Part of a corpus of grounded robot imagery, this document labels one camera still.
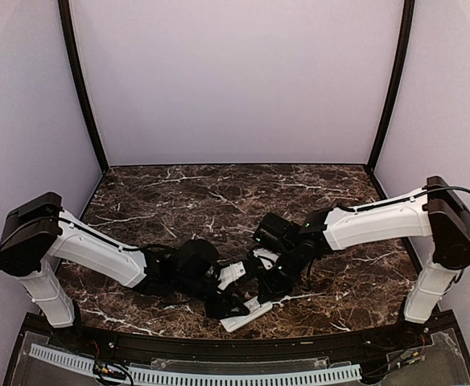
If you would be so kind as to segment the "white remote control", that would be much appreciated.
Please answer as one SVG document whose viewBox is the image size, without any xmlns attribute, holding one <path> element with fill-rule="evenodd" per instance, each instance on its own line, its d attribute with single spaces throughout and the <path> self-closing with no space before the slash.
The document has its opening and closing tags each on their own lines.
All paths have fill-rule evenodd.
<svg viewBox="0 0 470 386">
<path fill-rule="evenodd" d="M 255 319 L 260 318 L 273 308 L 272 302 L 260 303 L 257 297 L 251 298 L 245 303 L 245 306 L 249 310 L 247 315 L 221 319 L 221 325 L 227 332 L 231 333 L 239 330 Z"/>
</svg>

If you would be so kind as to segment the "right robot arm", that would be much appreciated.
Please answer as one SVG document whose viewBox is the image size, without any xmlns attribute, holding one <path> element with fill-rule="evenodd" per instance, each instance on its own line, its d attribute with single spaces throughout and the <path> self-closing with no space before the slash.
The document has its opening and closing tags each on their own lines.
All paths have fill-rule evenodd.
<svg viewBox="0 0 470 386">
<path fill-rule="evenodd" d="M 404 318 L 388 332 L 393 347 L 408 347 L 418 338 L 419 324 L 470 265 L 470 211 L 457 195 L 461 190 L 432 176 L 425 186 L 392 199 L 312 211 L 302 224 L 266 214 L 253 239 L 278 258 L 258 276 L 259 302 L 288 294 L 316 258 L 358 244 L 430 237 L 434 249 L 406 298 Z"/>
</svg>

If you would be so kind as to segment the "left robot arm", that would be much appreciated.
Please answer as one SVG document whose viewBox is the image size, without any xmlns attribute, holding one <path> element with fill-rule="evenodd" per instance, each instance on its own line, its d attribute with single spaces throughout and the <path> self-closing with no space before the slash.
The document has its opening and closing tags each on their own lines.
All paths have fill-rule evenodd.
<svg viewBox="0 0 470 386">
<path fill-rule="evenodd" d="M 204 303 L 214 319 L 246 316 L 250 310 L 229 286 L 246 274 L 242 263 L 221 266 L 208 241 L 188 240 L 174 248 L 163 244 L 135 247 L 83 224 L 47 192 L 10 211 L 0 239 L 0 271 L 15 277 L 60 338 L 74 351 L 91 343 L 78 323 L 77 304 L 64 292 L 48 260 L 71 261 L 114 279 L 142 295 L 177 292 Z"/>
</svg>

